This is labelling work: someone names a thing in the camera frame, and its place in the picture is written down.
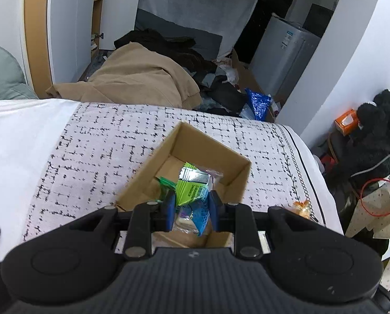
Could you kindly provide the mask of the green candy packet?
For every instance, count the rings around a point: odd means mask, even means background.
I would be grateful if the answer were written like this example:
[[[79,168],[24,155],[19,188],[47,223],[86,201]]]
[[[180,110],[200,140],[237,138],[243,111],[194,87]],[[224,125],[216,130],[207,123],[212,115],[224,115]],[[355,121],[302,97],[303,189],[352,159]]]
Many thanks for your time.
[[[157,182],[159,182],[159,186],[160,186],[160,196],[158,198],[158,201],[162,202],[166,199],[169,191],[176,190],[177,184],[165,177],[155,177],[155,179],[157,180]]]

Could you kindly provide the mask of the orange bread snack packet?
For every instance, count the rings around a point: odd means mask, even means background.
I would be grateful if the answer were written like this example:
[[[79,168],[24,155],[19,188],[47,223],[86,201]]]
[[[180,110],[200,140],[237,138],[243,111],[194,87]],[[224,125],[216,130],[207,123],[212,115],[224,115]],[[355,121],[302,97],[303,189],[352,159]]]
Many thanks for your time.
[[[291,207],[292,212],[311,220],[313,218],[313,209],[309,200],[295,201]]]

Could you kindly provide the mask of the black fuzzy garment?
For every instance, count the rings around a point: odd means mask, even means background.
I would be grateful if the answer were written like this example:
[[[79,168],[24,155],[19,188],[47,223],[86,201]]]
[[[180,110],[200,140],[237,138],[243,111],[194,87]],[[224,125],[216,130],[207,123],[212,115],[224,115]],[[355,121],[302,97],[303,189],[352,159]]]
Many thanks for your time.
[[[340,162],[326,174],[329,186],[366,181],[390,175],[390,90],[377,94],[373,102],[358,107],[361,129]]]

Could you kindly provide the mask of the orange tissue box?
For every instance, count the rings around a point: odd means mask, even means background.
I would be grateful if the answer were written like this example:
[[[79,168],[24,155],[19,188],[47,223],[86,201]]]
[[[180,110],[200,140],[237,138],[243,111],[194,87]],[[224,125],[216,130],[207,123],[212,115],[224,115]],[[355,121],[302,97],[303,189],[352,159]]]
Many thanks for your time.
[[[334,121],[336,129],[343,135],[350,135],[358,128],[359,120],[355,109],[350,109]]]

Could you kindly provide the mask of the blue snack packet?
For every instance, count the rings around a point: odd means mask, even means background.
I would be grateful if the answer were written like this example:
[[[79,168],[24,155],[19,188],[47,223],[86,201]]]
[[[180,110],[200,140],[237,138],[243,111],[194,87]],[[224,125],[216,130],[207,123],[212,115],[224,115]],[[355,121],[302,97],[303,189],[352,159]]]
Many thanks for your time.
[[[178,207],[174,230],[202,237],[211,231],[209,222],[210,213],[207,202],[198,200]]]

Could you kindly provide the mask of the white mini fridge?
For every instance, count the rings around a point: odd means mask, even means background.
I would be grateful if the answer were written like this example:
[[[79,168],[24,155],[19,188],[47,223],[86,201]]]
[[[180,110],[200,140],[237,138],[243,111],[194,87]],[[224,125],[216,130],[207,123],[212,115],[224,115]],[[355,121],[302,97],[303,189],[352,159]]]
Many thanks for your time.
[[[320,40],[299,24],[273,14],[249,65],[263,94],[290,95]]]

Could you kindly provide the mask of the green snack packet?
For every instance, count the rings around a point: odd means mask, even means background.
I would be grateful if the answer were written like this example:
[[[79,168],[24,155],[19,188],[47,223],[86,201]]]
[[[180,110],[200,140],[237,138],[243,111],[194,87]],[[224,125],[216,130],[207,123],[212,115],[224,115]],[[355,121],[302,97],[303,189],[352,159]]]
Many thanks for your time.
[[[179,172],[176,186],[177,206],[184,206],[194,201],[205,201],[209,187],[210,175],[186,162]]]

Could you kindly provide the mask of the pile of dark clothes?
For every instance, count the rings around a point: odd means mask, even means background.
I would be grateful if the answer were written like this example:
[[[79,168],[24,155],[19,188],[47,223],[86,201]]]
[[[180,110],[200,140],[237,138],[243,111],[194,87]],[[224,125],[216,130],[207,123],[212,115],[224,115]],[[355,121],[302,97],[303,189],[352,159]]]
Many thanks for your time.
[[[190,37],[164,38],[152,29],[130,31],[114,41],[116,49],[139,43],[148,50],[164,55],[191,75],[201,91],[201,105],[196,109],[209,114],[240,117],[247,96],[231,83],[228,73],[216,63],[206,60],[194,50],[196,41]]]

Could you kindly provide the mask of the cream blueberry cake packet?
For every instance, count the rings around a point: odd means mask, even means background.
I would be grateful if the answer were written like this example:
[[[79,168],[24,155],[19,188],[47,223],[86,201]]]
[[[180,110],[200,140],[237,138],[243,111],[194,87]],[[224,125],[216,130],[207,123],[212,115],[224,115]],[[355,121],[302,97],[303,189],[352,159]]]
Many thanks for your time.
[[[210,181],[208,183],[209,190],[212,191],[216,189],[220,183],[220,180],[223,178],[223,173],[213,169],[205,169],[204,172],[210,175]]]

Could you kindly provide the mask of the white patterned bed cloth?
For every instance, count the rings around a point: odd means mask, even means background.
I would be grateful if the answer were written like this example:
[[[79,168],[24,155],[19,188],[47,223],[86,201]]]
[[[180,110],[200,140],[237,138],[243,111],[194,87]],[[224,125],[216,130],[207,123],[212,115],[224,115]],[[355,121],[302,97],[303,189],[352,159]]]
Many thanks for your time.
[[[287,126],[159,106],[11,100],[0,101],[0,261],[115,203],[180,122],[251,161],[243,202],[254,211],[309,200],[320,224],[341,231],[311,151]]]

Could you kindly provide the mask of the tan blanket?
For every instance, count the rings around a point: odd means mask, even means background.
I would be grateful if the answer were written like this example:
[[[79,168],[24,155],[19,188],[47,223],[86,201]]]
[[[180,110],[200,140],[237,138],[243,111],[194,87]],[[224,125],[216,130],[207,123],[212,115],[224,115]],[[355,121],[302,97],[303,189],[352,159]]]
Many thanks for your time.
[[[115,50],[88,81],[52,84],[52,98],[147,104],[192,110],[201,105],[195,80],[171,58],[130,43]]]

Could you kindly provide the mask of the brown cardboard box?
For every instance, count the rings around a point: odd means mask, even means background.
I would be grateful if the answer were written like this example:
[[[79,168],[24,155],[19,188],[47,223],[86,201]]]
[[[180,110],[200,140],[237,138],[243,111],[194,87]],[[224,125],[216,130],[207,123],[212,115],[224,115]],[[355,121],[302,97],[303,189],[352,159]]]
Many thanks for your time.
[[[250,161],[188,123],[179,123],[127,184],[117,205],[131,211],[147,201],[177,195],[173,229],[154,233],[156,247],[229,247],[230,233],[215,233],[207,196],[240,203],[250,175]]]

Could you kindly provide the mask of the shiny blue bag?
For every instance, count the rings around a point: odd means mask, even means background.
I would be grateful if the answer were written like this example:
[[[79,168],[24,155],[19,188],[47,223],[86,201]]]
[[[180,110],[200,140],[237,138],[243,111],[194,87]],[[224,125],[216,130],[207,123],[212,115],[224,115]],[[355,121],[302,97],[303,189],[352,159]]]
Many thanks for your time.
[[[272,105],[273,99],[269,95],[245,89],[247,104],[251,108],[256,121],[265,121],[267,110]]]

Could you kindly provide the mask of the grey green pillow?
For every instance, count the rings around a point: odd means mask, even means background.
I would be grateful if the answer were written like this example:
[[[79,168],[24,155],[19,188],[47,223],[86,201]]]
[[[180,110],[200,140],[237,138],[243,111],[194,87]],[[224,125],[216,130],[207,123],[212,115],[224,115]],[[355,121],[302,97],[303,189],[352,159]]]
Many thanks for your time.
[[[0,100],[38,99],[16,58],[0,46]]]

